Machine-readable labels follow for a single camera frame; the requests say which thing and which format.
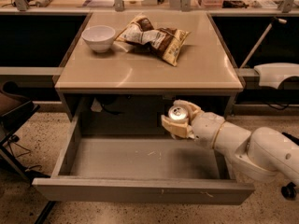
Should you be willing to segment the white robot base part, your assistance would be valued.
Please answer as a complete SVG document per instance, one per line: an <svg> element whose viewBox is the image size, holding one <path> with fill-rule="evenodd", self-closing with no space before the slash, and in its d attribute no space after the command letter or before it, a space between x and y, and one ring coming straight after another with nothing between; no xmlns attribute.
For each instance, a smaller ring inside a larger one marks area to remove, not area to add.
<svg viewBox="0 0 299 224"><path fill-rule="evenodd" d="M290 77L299 77L299 64L296 63L265 63L254 67L259 75L259 85L277 89Z"/></svg>

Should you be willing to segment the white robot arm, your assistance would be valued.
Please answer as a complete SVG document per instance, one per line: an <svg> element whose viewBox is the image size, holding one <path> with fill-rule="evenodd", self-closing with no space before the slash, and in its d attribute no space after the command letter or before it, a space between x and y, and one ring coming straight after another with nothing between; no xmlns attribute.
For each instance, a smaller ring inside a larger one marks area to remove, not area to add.
<svg viewBox="0 0 299 224"><path fill-rule="evenodd" d="M271 182L282 173L299 184L299 146L276 130L261 127L251 132L183 100L176 100L161 121L173 137L218 151L254 180Z"/></svg>

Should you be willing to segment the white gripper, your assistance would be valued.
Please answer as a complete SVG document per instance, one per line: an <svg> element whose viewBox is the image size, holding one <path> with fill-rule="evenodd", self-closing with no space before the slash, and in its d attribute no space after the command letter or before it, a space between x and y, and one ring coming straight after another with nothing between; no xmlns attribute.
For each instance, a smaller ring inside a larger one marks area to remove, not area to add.
<svg viewBox="0 0 299 224"><path fill-rule="evenodd" d="M203 113L200 106L188 101L176 100L174 105L185 107L189 117L171 119L162 115L162 126L174 136L185 139L191 138L198 146L212 149L225 118L212 112Z"/></svg>

